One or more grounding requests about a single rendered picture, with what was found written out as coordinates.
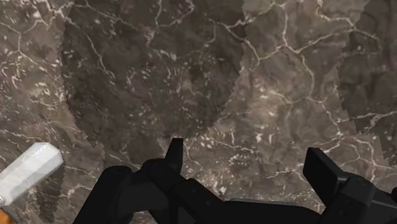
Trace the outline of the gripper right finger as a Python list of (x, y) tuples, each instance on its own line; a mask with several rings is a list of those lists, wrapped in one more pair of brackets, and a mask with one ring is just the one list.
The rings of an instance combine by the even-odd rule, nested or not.
[(397, 187), (390, 193), (380, 190), (312, 147), (303, 175), (325, 206), (316, 224), (397, 224)]

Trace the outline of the white faceted cap with orange body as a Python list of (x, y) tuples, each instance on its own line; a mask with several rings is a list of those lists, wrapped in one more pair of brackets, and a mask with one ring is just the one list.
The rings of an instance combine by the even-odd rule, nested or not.
[(53, 174), (64, 159), (50, 143), (34, 143), (0, 172), (0, 224), (17, 224), (3, 210)]

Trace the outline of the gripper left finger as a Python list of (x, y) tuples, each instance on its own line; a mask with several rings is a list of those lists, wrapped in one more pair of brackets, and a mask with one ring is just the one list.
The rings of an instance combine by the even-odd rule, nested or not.
[(172, 139), (166, 156), (147, 160), (134, 172), (104, 169), (73, 224), (129, 224), (148, 211), (158, 224), (217, 224), (223, 201), (195, 179), (180, 174), (183, 139)]

